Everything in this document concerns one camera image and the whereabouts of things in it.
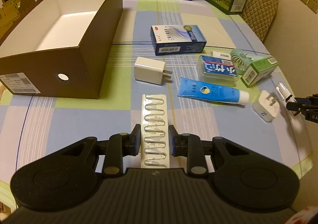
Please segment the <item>plaid tablecloth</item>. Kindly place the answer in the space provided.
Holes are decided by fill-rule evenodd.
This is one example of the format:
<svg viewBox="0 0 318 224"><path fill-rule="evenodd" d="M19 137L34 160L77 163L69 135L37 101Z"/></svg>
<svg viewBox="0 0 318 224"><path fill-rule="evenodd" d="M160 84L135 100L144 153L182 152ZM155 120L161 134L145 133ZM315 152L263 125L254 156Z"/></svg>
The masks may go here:
<svg viewBox="0 0 318 224"><path fill-rule="evenodd" d="M292 168L303 178L313 167L312 147L302 117L285 107L267 123L253 109L265 90L277 95L278 82L286 83L280 69L248 88L246 105L216 103L180 97L181 79L199 80L198 54L155 55L152 25L197 25L207 40L203 54L229 53L269 56L259 38L240 16L228 16L204 0L124 0L120 27L108 58L99 99L18 96L3 90L1 96L1 203L7 212L16 208L10 191L14 173L85 137L107 140L131 132L141 124L147 137L149 166L185 168L184 157L164 152L162 130L173 125L179 133L202 140L225 137Z"/></svg>

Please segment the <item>mint handheld fan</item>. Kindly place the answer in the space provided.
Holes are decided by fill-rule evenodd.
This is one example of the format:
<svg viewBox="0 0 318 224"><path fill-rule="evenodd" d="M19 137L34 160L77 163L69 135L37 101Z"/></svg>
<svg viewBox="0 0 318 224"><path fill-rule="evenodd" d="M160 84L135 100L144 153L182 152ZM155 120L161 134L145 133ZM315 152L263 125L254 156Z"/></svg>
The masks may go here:
<svg viewBox="0 0 318 224"><path fill-rule="evenodd" d="M238 75L244 75L252 62L264 59L265 56L245 53L243 50L235 48L230 52L231 61L235 66Z"/></svg>

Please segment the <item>clear blue label box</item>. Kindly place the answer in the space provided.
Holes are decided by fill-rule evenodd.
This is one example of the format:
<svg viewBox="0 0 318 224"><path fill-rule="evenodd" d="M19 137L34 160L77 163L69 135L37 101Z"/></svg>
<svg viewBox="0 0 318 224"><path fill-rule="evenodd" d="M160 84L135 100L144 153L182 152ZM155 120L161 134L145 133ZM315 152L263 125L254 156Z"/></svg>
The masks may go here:
<svg viewBox="0 0 318 224"><path fill-rule="evenodd" d="M197 61L200 81L234 87L239 79L231 60L201 55Z"/></svg>

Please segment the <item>blue medicine box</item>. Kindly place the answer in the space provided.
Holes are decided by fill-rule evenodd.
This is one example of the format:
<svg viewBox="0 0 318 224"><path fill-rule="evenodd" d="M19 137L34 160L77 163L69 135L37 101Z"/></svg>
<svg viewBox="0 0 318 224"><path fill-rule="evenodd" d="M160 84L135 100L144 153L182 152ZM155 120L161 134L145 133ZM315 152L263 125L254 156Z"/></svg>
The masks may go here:
<svg viewBox="0 0 318 224"><path fill-rule="evenodd" d="M152 25L155 55L201 53L207 43L197 25Z"/></svg>

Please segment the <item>silver pill blister pack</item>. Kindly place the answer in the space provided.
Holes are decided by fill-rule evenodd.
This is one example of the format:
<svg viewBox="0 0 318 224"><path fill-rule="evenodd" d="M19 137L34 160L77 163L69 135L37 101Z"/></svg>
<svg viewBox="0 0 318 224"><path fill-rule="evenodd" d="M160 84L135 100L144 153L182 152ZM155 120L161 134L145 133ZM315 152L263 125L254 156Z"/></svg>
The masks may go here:
<svg viewBox="0 0 318 224"><path fill-rule="evenodd" d="M141 167L170 168L166 95L142 95Z"/></svg>

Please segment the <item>quilted beige chair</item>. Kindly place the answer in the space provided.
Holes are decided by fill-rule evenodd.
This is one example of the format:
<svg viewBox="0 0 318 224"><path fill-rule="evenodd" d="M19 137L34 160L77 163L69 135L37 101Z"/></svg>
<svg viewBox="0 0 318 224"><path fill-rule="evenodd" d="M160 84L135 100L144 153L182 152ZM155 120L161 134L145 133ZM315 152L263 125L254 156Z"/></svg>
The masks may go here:
<svg viewBox="0 0 318 224"><path fill-rule="evenodd" d="M241 14L261 42L264 41L277 12L280 0L247 0Z"/></svg>

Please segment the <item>brown cardboard carton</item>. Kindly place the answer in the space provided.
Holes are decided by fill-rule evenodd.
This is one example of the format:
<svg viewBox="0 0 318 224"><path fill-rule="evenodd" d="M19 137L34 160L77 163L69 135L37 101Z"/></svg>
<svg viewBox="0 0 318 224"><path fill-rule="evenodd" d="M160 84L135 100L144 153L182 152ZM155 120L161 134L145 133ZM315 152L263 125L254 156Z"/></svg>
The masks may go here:
<svg viewBox="0 0 318 224"><path fill-rule="evenodd" d="M35 0L8 0L1 8L1 37Z"/></svg>

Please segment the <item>green white medicine box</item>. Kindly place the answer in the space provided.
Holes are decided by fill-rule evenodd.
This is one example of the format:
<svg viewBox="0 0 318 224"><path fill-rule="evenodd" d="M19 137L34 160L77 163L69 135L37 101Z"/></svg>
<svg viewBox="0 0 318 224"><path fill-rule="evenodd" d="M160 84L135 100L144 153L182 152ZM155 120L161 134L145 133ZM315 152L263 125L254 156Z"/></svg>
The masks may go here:
<svg viewBox="0 0 318 224"><path fill-rule="evenodd" d="M247 88L255 85L260 80L267 78L277 68L278 61L273 57L265 57L252 62L241 77Z"/></svg>

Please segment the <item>white wall charger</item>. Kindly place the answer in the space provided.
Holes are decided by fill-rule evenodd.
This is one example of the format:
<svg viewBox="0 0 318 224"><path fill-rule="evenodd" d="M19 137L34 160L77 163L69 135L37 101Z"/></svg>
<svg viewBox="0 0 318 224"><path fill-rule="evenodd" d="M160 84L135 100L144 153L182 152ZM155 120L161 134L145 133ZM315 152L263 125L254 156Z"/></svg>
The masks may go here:
<svg viewBox="0 0 318 224"><path fill-rule="evenodd" d="M162 85L163 81L171 80L171 75L164 61L139 56L134 63L134 77L137 81Z"/></svg>

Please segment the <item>blue toothpaste tube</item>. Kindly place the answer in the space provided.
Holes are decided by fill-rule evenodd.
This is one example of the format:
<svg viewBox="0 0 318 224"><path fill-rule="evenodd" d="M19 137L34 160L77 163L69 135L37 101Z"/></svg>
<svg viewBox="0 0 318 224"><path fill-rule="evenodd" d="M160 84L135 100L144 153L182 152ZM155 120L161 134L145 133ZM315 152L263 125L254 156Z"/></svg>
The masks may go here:
<svg viewBox="0 0 318 224"><path fill-rule="evenodd" d="M179 97L199 99L202 101L246 105L249 102L248 92L228 86L180 78Z"/></svg>

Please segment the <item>white pill bottle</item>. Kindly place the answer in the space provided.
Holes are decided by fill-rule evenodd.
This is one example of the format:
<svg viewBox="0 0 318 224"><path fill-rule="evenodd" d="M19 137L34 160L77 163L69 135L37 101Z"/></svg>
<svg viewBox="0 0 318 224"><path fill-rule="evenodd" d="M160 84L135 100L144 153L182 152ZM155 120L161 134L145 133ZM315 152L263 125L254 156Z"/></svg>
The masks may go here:
<svg viewBox="0 0 318 224"><path fill-rule="evenodd" d="M211 55L212 55L212 57L215 57L218 59L231 61L231 54L229 54L229 53L224 53L224 52L220 52L220 51L212 51Z"/></svg>

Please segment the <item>white plug adapter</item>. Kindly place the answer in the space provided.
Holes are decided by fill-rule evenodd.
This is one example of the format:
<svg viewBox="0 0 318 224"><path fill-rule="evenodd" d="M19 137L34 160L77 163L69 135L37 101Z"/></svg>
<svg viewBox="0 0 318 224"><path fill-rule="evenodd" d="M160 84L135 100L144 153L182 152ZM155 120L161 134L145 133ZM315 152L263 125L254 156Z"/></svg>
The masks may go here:
<svg viewBox="0 0 318 224"><path fill-rule="evenodd" d="M262 90L255 99L252 108L267 123L272 122L280 112L280 105L275 94Z"/></svg>

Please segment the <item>brown cardboard shoe box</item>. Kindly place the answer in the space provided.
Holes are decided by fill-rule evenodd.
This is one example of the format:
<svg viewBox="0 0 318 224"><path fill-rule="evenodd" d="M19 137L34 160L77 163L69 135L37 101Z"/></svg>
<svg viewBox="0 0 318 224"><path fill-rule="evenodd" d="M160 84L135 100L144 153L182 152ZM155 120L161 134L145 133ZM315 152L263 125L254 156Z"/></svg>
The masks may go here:
<svg viewBox="0 0 318 224"><path fill-rule="evenodd" d="M93 98L123 0L40 0L1 37L1 83L14 95Z"/></svg>

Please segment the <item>small white clear bottle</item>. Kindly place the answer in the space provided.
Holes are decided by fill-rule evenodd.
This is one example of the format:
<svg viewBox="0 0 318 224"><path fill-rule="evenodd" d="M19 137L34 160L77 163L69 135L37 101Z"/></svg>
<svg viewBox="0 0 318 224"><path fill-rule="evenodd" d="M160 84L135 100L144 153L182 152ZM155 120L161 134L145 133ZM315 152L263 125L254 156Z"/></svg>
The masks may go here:
<svg viewBox="0 0 318 224"><path fill-rule="evenodd" d="M283 100L283 104L285 106L287 105L288 102L293 102L293 103L297 102L294 95L289 91L289 89L282 82L277 83L276 90L281 96L281 99Z"/></svg>

